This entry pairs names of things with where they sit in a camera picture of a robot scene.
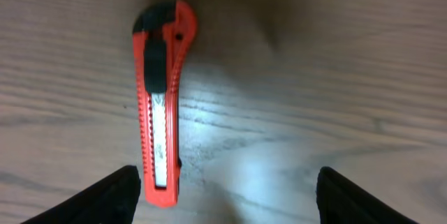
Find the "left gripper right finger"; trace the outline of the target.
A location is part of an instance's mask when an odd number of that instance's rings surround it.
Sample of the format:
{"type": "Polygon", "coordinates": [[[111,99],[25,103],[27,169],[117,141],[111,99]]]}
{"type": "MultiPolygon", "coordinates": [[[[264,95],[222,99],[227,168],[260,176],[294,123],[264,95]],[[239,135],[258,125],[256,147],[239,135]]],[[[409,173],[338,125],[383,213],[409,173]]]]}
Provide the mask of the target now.
{"type": "Polygon", "coordinates": [[[321,224],[416,224],[331,167],[322,167],[316,185],[321,224]]]}

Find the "red utility knife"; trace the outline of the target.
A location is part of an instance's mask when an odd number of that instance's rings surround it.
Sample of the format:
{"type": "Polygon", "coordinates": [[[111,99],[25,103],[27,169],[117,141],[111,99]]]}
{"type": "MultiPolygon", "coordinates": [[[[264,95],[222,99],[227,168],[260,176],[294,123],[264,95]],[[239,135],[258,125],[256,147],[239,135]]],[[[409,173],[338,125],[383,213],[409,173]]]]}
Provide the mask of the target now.
{"type": "Polygon", "coordinates": [[[197,28],[192,7],[183,0],[156,3],[133,25],[145,198],[158,207],[174,207],[178,201],[179,84],[197,28]]]}

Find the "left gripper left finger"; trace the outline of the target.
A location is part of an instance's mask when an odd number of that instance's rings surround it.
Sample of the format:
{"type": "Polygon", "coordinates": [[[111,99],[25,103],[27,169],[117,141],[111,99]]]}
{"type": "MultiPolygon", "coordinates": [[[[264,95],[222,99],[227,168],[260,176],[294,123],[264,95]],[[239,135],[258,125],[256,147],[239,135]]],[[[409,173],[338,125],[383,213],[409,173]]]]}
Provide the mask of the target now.
{"type": "Polygon", "coordinates": [[[23,224],[132,224],[141,180],[126,165],[23,224]]]}

